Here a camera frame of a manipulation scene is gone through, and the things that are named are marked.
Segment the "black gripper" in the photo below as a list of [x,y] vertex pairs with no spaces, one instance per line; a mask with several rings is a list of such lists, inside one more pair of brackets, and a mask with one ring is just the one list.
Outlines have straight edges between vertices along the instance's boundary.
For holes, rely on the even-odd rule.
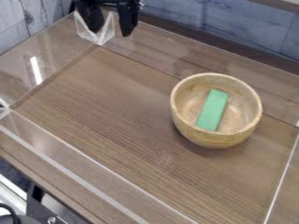
[[76,10],[85,22],[88,29],[97,33],[105,19],[100,5],[117,7],[121,34],[128,37],[137,26],[139,9],[144,6],[140,0],[73,0]]

